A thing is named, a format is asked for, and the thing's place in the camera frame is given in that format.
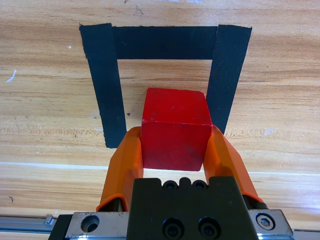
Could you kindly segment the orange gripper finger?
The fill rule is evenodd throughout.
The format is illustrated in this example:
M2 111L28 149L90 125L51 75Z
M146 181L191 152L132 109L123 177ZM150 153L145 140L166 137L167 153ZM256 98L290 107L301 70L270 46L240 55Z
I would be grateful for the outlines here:
M215 125L207 143L203 167L207 182L211 177L234 177L249 210L267 208L258 196L240 154Z
M98 212L110 212L115 200L120 200L122 210L131 206L134 180L144 175L141 151L141 127L133 127L124 136L110 159Z

